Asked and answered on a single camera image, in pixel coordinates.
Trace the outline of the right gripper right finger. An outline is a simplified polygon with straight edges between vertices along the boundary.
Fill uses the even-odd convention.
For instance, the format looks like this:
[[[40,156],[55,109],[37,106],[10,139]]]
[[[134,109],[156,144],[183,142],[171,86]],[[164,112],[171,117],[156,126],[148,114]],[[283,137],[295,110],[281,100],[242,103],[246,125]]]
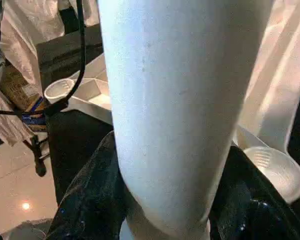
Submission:
[[[300,219],[237,146],[231,146],[209,214],[212,240],[300,240]]]

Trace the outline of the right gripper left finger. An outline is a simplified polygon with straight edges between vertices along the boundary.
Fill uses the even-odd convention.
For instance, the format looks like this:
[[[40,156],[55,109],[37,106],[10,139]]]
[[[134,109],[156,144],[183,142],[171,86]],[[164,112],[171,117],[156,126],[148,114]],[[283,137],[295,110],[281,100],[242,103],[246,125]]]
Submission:
[[[67,188],[48,240],[118,240],[129,203],[110,131]]]

